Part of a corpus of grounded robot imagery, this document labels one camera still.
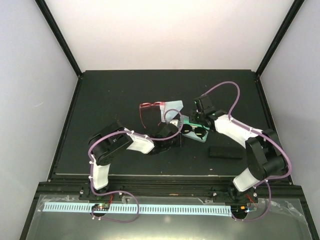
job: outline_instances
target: white wall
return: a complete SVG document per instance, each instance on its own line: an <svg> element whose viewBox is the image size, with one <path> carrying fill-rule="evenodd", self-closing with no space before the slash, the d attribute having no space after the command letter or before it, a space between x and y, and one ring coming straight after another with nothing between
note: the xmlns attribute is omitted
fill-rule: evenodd
<svg viewBox="0 0 320 240"><path fill-rule="evenodd" d="M261 76L292 178L320 232L320 1L306 0Z"/></svg>
<svg viewBox="0 0 320 240"><path fill-rule="evenodd" d="M256 71L293 0L46 2L82 71Z"/></svg>
<svg viewBox="0 0 320 240"><path fill-rule="evenodd" d="M19 239L77 77L34 0L0 4L0 239Z"/></svg>

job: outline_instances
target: black tabletop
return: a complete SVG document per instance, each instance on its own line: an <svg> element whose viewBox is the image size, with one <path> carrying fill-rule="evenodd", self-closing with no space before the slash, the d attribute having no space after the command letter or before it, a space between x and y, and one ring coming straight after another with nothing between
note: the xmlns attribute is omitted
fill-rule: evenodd
<svg viewBox="0 0 320 240"><path fill-rule="evenodd" d="M78 97L65 136L55 173L88 175L90 136L119 120L126 128L146 133L139 104L183 101L182 114L195 107L193 99L224 81L236 82L241 91L232 115L254 128L267 129L267 121L250 70L92 70L83 74ZM228 111L237 96L233 85L223 85L209 94L216 109ZM160 110L143 111L147 129L157 125ZM150 116L156 116L150 123ZM205 143L185 138L184 146L157 155L126 150L111 164L110 175L139 176L236 176L245 159L208 157L209 146L241 146L219 133L210 132Z"/></svg>

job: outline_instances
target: black frame edge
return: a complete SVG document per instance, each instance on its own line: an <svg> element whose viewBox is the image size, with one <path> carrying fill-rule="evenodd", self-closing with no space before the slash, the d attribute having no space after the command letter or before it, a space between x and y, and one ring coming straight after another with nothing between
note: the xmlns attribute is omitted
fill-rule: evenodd
<svg viewBox="0 0 320 240"><path fill-rule="evenodd" d="M274 39L272 40L268 50L266 51L258 69L256 70L256 73L258 76L261 76L263 71L265 70L266 66L268 65L271 57L275 53L278 45L280 44L282 38L286 34L288 28L290 27L292 21L294 20L295 16L297 15L300 7L304 3L305 0L294 0L292 3L288 13L286 14L279 30L277 31Z"/></svg>
<svg viewBox="0 0 320 240"><path fill-rule="evenodd" d="M270 111L270 108L269 108L269 105L268 105L267 97L266 97L264 88L262 86L260 77L257 76L256 79L254 80L254 82L255 82L255 86L256 86L256 89L257 89L257 92L258 92L258 95L259 95L259 98L260 98L260 102L261 102L261 105L262 105L262 109L263 109L263 112L264 112L266 123L267 123L267 125L268 125L268 127L270 129L275 131L276 130L276 125L275 125L275 122L274 122L274 120L272 118L272 114L271 114L271 111Z"/></svg>
<svg viewBox="0 0 320 240"><path fill-rule="evenodd" d="M48 181L50 181L51 178L53 177L53 174L55 174L55 169L56 169L56 167L58 165L58 162L59 162L59 159L60 159L60 155L61 155L61 152L62 152L62 148L63 148L65 140L66 140L68 128L69 128L69 125L70 125L70 122L71 122L72 115L74 113L74 109L75 109L75 106L76 106L76 102L77 102L77 98L78 98L78 95L79 95L79 92L80 92L82 81L83 81L82 77L79 77L78 80L77 80L77 83L76 83L76 86L75 86L75 89L74 89L74 93L73 93L73 96L72 96L72 99L71 99L70 107L69 107L69 110L67 112L67 115L66 115L66 118L65 118L65 122L64 122L64 125L63 125L63 128L62 128L62 132L61 132L61 135L60 135L60 139L59 139L59 142L58 142L58 145L56 147L56 151L55 151L55 154L54 154L54 157L53 157L53 161L52 161L51 168L50 168L49 175L48 175Z"/></svg>
<svg viewBox="0 0 320 240"><path fill-rule="evenodd" d="M39 9L41 10L45 20L47 21L47 23L49 24L55 38L57 39L57 41L59 42L65 56L67 57L67 59L69 60L75 74L80 77L82 75L82 72L76 62L76 59L74 58L64 36L62 35L53 15L51 14L48 5L46 4L45 0L35 0L36 4L38 5Z"/></svg>
<svg viewBox="0 0 320 240"><path fill-rule="evenodd" d="M27 236L28 236L28 233L29 233L29 229L30 229L30 226L31 226L31 223L32 223L32 219L34 217L34 214L35 214L35 211L36 211L36 208L37 208L37 204L38 204L38 198L35 197L32 200L29 213L28 213L28 215L26 217L26 220L25 220L25 223L24 223L21 235L20 235L20 240L27 239Z"/></svg>
<svg viewBox="0 0 320 240"><path fill-rule="evenodd" d="M314 222L314 220L312 218L308 203L304 202L301 205L302 205L302 209L303 209L303 213L304 213L305 219L306 219L306 221L308 223L308 227L309 227L312 239L313 240L319 240L320 239L319 238L319 234L317 232L315 222Z"/></svg>

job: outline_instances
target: purple cable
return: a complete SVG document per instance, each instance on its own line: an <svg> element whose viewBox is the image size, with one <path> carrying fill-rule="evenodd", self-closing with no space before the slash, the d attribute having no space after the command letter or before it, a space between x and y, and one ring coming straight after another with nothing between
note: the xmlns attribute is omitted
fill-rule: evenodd
<svg viewBox="0 0 320 240"><path fill-rule="evenodd" d="M237 122L237 121L235 121L235 120L231 120L231 122L233 122L234 124L236 124L236 125L244 128L244 129L250 131L250 128L248 128L248 127L246 127L246 126L243 126L241 123L239 123L239 122ZM266 179L268 179L268 180L272 180L272 179L284 179L284 178L288 177L288 176L291 174L291 172L292 172L292 164L291 164L291 161L289 160L288 155L285 153L285 151L284 151L275 141L273 141L271 138L267 137L266 135L262 134L261 132L256 131L256 130L253 130L253 129L251 130L251 132L254 133L254 134L259 135L260 137L266 139L269 143L271 143L276 149L279 150L279 152L283 155L284 159L285 159L286 162L287 162L288 172L287 172L286 174L281 175L281 176L269 176L269 177L267 177ZM254 187L257 187L257 186L261 185L263 182L264 182L263 180L260 181L260 182L258 182Z"/></svg>
<svg viewBox="0 0 320 240"><path fill-rule="evenodd" d="M266 184L266 186L268 187L268 191L269 191L269 202L268 202L268 205L267 205L266 210L264 211L264 213L261 214L258 217L252 218L252 219L238 219L233 215L233 213L231 213L232 214L232 218L234 220L236 220L236 221L239 220L239 221L242 221L242 222L253 222L253 221L257 221L259 219L262 219L268 213L268 211L270 209L270 206L271 206L271 188L270 188L270 185L269 185L269 183L267 181L263 181L263 182Z"/></svg>
<svg viewBox="0 0 320 240"><path fill-rule="evenodd" d="M225 84L235 85L235 87L236 87L236 89L237 89L236 99L235 99L234 103L232 104L232 106L231 106L231 108L230 108L230 110L229 110L229 115L228 115L228 117L229 117L229 119L230 119L230 117L231 117L231 112L234 110L234 108L235 108L235 106L237 105L237 103L238 103L238 101L239 101L239 98L240 98L240 87L239 87L238 84L236 84L234 81L223 81L223 82L221 82L221 83L213 86L212 88L210 88L208 91L206 91L204 94L202 94L202 96L210 93L212 90L220 87L221 85L225 85Z"/></svg>
<svg viewBox="0 0 320 240"><path fill-rule="evenodd" d="M181 118L181 123L183 123L184 121L184 118L182 116L182 114L176 110L176 109L169 109L167 110L165 113L164 113L164 119L165 119L165 122L168 123L168 121L166 120L166 115L168 112L170 111L176 111L179 115L180 115L180 118ZM154 141L164 141L164 140L169 140L169 139L172 139L174 138L175 136L177 136L181 130L182 130L182 127L183 127L183 124L180 124L180 127L178 129L178 131L173 134L172 136L169 136L169 137L164 137L164 138L153 138L153 137L148 137L148 139L151 139L151 140L154 140ZM92 153L92 150L99 144L101 143L102 141L110 138L110 137L113 137L115 135L118 135L118 134L133 134L133 135L136 135L136 136L139 136L139 137L143 137L145 138L146 136L145 135L142 135L140 133L136 133L136 132L132 132L132 131L128 131L128 130L123 130L123 131L116 131L116 132L112 132L102 138L100 138L98 141L96 141L94 144L92 144L92 146L89 148L88 150L88 156L89 158L91 159L92 162L94 162L95 160L93 159L93 157L91 156L91 153ZM103 219L103 220L109 220L109 221L112 221L112 222L116 222L116 223L122 223L122 224L128 224L128 223L132 223L133 221L135 221L138 217L139 217L139 211L140 211L140 206L139 206L139 201L138 199L130 192L128 191L121 191L121 190L118 190L118 191L109 191L109 192L106 192L106 193L97 193L95 191L95 188L94 188L94 183L93 183L93 175L94 175L94 165L93 163L91 164L91 167L90 167L90 188L91 188L91 191L94 195L96 196L106 196L106 195L110 195L110 194L115 194L115 193L124 193L124 194L127 194L131 197L133 197L133 199L135 200L136 202L136 205L137 205L137 212L135 214L135 216L130 219L130 220L126 220L126 221L122 221L122 220L117 220L117 219L113 219L113 218L108 218L108 217L100 217L100 219Z"/></svg>

